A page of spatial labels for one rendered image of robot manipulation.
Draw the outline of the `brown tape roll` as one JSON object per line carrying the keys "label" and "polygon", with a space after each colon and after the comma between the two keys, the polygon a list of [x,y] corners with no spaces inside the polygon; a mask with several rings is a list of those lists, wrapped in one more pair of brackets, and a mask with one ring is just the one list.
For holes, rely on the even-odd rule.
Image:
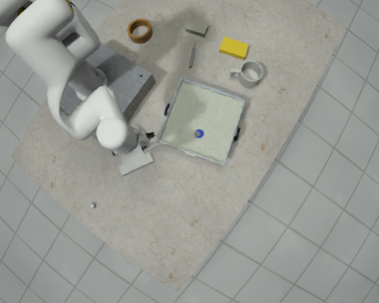
{"label": "brown tape roll", "polygon": [[[132,35],[133,31],[137,27],[140,27],[140,26],[146,26],[146,27],[148,27],[148,31],[144,35],[142,35],[142,36],[133,36]],[[132,39],[132,41],[134,43],[136,43],[136,44],[142,44],[142,43],[145,43],[148,40],[150,40],[150,38],[152,37],[152,34],[153,34],[153,30],[152,30],[150,22],[148,20],[140,18],[140,19],[136,19],[136,20],[132,21],[128,25],[127,33],[130,36],[130,39]]]}

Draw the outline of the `yellow rectangular block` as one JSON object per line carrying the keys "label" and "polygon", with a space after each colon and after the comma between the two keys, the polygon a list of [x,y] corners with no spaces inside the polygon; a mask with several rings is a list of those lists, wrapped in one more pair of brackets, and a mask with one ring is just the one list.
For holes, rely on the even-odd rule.
{"label": "yellow rectangular block", "polygon": [[223,37],[219,52],[244,60],[248,45],[249,44]]}

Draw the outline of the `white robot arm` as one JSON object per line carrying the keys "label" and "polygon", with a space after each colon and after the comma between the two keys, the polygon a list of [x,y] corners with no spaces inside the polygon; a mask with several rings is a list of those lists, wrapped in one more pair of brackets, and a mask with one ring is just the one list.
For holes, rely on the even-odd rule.
{"label": "white robot arm", "polygon": [[[123,153],[123,176],[155,162],[138,142],[141,128],[127,125],[105,73],[94,68],[96,73],[86,60],[99,48],[100,39],[76,6],[68,0],[24,2],[0,0],[0,26],[8,28],[11,50],[46,84],[57,123],[78,140],[97,130],[103,147]],[[67,84],[83,100],[70,114],[60,105]]]}

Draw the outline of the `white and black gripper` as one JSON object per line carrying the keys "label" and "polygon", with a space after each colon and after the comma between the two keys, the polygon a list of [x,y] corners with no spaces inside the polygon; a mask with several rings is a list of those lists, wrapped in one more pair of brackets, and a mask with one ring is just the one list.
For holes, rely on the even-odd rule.
{"label": "white and black gripper", "polygon": [[[132,126],[132,127],[134,127],[134,128],[140,128],[140,126]],[[142,129],[143,132],[139,134],[138,142],[139,142],[141,148],[142,148],[142,147],[143,147],[143,148],[147,148],[146,145],[148,145],[149,142],[150,142],[150,140],[151,140],[153,137],[155,137],[155,134],[154,134],[154,132],[146,133],[145,130],[144,130],[144,128],[142,128],[142,127],[141,127],[141,129]],[[145,134],[145,133],[146,133],[146,134]],[[144,135],[144,137],[143,137],[142,135]],[[147,135],[147,136],[146,136],[146,135]],[[112,151],[112,154],[113,154],[113,156],[115,156],[115,155],[119,156],[119,153],[114,152],[114,151]]]}

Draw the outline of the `white mug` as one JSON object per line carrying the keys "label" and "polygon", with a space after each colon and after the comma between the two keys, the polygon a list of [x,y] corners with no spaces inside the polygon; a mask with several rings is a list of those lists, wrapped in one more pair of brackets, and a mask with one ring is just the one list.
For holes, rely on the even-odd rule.
{"label": "white mug", "polygon": [[[239,72],[239,73],[235,73],[235,72]],[[240,84],[246,88],[255,87],[259,83],[259,80],[261,79],[262,75],[263,75],[263,70],[260,64],[251,60],[244,62],[241,65],[240,69],[231,68],[231,71],[230,71],[230,77],[238,77]],[[247,79],[244,79],[244,77]],[[257,81],[248,81],[248,79],[257,80]]]}

